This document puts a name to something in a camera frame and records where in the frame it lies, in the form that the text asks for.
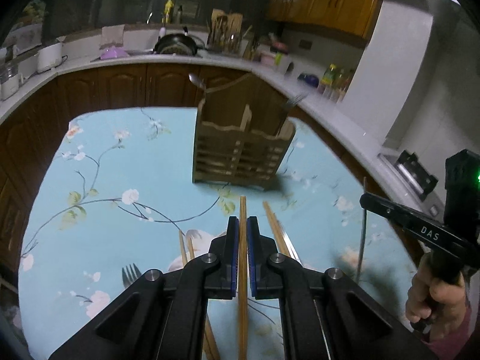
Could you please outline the person right hand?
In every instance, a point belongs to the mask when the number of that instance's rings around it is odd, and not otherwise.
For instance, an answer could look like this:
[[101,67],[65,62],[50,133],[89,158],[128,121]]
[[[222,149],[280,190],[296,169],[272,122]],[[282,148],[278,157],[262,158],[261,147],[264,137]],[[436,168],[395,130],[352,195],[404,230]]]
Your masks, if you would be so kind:
[[467,300],[463,275],[459,274],[455,284],[439,279],[431,271],[432,255],[429,252],[421,258],[408,290],[405,315],[411,323],[430,320],[429,341],[438,341],[461,326]]

